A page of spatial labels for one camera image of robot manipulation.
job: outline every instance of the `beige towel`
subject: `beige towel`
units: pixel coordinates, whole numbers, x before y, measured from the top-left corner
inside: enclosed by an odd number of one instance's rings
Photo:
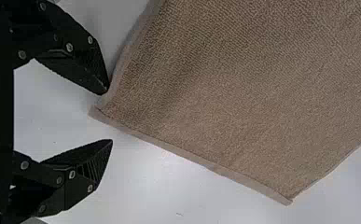
[[[361,0],[152,1],[91,115],[290,204],[361,146]]]

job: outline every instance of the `screw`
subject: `screw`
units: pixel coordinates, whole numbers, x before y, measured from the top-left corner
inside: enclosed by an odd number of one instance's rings
[[[24,50],[18,50],[18,57],[20,57],[22,60],[25,60],[26,52]]]
[[[88,193],[91,193],[93,191],[93,185],[88,186]]]
[[[38,208],[38,213],[44,213],[46,211],[47,207],[43,204]]]
[[[40,5],[40,9],[41,9],[42,11],[45,11],[45,10],[47,9],[47,6],[46,6],[45,3],[40,3],[39,5]]]
[[[93,38],[92,38],[92,36],[88,36],[88,43],[89,43],[89,44],[92,44],[92,43],[93,43]]]
[[[61,176],[57,178],[57,184],[60,185],[62,183],[63,179]]]
[[[72,52],[73,51],[73,45],[71,43],[67,43],[66,44],[66,49],[67,49],[67,51]]]
[[[28,161],[23,161],[21,163],[21,169],[22,170],[27,170],[29,168],[29,162]]]
[[[76,171],[71,171],[69,174],[69,179],[74,179],[76,177]]]

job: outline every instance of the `white table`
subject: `white table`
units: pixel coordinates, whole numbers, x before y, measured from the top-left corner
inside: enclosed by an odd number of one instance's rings
[[[100,42],[113,70],[118,47],[146,0],[62,0]],[[98,190],[49,224],[361,223],[361,148],[285,207],[198,164],[88,117],[97,96],[32,61],[16,70],[15,149],[40,161],[103,138],[114,140]]]

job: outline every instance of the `bolt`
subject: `bolt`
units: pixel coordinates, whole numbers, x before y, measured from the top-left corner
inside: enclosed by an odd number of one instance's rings
[[[67,51],[72,52],[73,51],[73,45],[71,43],[67,43],[66,44],[66,49],[67,49]]]
[[[76,171],[71,171],[69,174],[69,179],[74,179],[76,177]]]
[[[39,208],[38,208],[38,213],[44,213],[46,211],[47,207],[42,204]]]
[[[20,57],[22,60],[25,60],[26,52],[24,50],[18,50],[18,57]]]
[[[42,11],[45,11],[47,9],[47,5],[45,3],[40,3],[39,6]]]
[[[93,191],[93,185],[88,186],[88,193],[91,193]]]
[[[57,178],[57,184],[60,185],[62,183],[63,179],[61,176]]]
[[[92,44],[92,43],[93,43],[93,38],[92,38],[92,36],[88,36],[88,43],[89,43],[89,44]]]
[[[22,170],[27,170],[28,168],[29,168],[29,162],[28,161],[21,162],[21,169]]]

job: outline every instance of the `towel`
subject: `towel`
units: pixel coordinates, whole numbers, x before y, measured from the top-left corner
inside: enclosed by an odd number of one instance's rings
[[[361,0],[152,0],[90,114],[291,204],[361,146]]]

